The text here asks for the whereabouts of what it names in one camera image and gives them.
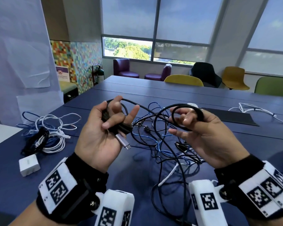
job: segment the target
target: black chair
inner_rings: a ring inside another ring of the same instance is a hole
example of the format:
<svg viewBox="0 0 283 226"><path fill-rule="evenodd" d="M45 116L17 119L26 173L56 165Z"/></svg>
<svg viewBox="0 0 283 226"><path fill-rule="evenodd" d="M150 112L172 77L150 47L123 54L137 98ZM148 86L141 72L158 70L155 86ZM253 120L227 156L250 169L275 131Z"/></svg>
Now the black chair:
<svg viewBox="0 0 283 226"><path fill-rule="evenodd" d="M190 70L190 76L199 78L206 87L218 88L222 78L215 74L212 64L197 62Z"/></svg>

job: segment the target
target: person's right hand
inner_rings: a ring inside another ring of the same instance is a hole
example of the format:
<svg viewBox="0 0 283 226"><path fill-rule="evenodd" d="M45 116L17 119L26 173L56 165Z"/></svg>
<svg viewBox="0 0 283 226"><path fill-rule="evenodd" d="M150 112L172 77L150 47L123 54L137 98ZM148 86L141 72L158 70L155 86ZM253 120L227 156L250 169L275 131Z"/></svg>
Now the person's right hand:
<svg viewBox="0 0 283 226"><path fill-rule="evenodd" d="M193 131L169 129L169 133L185 140L212 167L226 167L249 156L231 130L214 114L202 110L204 122L200 122L190 108L180 108L175 112L181 115L176 122Z"/></svg>

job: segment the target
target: purple armchair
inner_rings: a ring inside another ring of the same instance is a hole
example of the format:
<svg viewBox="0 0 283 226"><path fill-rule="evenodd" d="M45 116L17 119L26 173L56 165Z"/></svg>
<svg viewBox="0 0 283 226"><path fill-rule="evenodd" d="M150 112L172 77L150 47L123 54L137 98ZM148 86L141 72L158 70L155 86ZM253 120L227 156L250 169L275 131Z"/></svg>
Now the purple armchair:
<svg viewBox="0 0 283 226"><path fill-rule="evenodd" d="M129 77L129 78L139 78L139 74L130 71L129 59L114 59L113 75Z"/></svg>
<svg viewBox="0 0 283 226"><path fill-rule="evenodd" d="M172 68L170 66L165 66L162 70L162 74L146 74L144 78L163 82L167 76L171 75L171 70Z"/></svg>

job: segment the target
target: fire extinguisher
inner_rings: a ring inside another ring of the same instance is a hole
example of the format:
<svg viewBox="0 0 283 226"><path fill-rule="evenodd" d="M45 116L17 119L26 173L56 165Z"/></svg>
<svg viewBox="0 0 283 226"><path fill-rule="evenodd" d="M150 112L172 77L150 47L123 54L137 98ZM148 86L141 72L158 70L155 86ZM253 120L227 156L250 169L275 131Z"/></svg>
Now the fire extinguisher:
<svg viewBox="0 0 283 226"><path fill-rule="evenodd" d="M94 85L102 82L104 80L104 70L99 64L95 64L92 66L92 79Z"/></svg>

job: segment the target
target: green chair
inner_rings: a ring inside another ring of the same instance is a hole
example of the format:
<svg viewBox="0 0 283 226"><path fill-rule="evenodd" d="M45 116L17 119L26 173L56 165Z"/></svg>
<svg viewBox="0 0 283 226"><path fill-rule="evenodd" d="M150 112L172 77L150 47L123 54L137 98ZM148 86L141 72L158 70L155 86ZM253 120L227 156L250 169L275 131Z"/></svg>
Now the green chair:
<svg viewBox="0 0 283 226"><path fill-rule="evenodd" d="M260 78L255 93L283 97L283 78L269 76Z"/></svg>

